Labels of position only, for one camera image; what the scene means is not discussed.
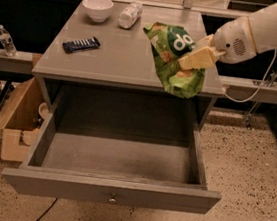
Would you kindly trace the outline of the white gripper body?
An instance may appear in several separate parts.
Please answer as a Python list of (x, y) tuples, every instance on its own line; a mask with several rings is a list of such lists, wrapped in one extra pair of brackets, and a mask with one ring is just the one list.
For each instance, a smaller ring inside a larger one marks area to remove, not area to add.
[(222, 55), (220, 62), (241, 63), (257, 55), (257, 48), (248, 17), (240, 17), (225, 23), (213, 35), (213, 43)]

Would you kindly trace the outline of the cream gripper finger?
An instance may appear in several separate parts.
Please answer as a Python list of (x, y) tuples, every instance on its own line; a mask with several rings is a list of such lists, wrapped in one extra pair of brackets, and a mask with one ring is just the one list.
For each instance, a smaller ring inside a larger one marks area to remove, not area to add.
[(224, 50), (217, 50), (215, 47), (205, 46), (188, 52), (186, 55), (180, 57), (178, 62), (182, 70), (208, 69), (215, 66), (219, 58), (225, 54), (226, 51)]
[(196, 41), (196, 46), (200, 48), (203, 48), (205, 46), (212, 47), (213, 45), (213, 34), (207, 35), (203, 39)]

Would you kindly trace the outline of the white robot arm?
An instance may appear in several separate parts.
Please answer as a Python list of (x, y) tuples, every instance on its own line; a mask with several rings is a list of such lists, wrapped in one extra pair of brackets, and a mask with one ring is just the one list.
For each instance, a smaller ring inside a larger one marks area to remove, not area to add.
[(186, 71), (213, 67), (217, 61), (241, 63), (270, 50), (277, 50), (277, 2), (225, 23), (178, 62)]

